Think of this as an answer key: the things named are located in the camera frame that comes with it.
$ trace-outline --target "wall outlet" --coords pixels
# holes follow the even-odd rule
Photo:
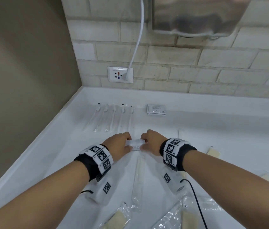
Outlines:
[[[134,82],[134,69],[131,68],[126,76],[127,69],[128,67],[113,67],[113,66],[107,67],[109,82],[132,84]]]

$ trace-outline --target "stack of packets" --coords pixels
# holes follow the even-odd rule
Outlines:
[[[153,116],[166,116],[165,107],[157,105],[147,105],[147,114]]]

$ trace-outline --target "metallic hand dryer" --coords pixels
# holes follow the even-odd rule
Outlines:
[[[251,0],[150,0],[152,30],[182,37],[227,37]]]

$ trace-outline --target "wrist strap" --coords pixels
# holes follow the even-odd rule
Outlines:
[[[171,138],[164,141],[160,147],[163,163],[175,171],[185,171],[182,165],[183,158],[190,150],[197,150],[188,141]]]
[[[108,148],[100,144],[91,145],[84,149],[82,154],[74,160],[80,161],[86,166],[90,176],[89,181],[96,178],[98,182],[111,169],[111,165],[114,163]]]

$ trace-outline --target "person's left hand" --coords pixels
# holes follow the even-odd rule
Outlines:
[[[127,140],[131,140],[129,132],[113,135],[105,140],[102,144],[108,148],[113,160],[117,162],[132,149],[132,147],[129,145],[125,146]]]

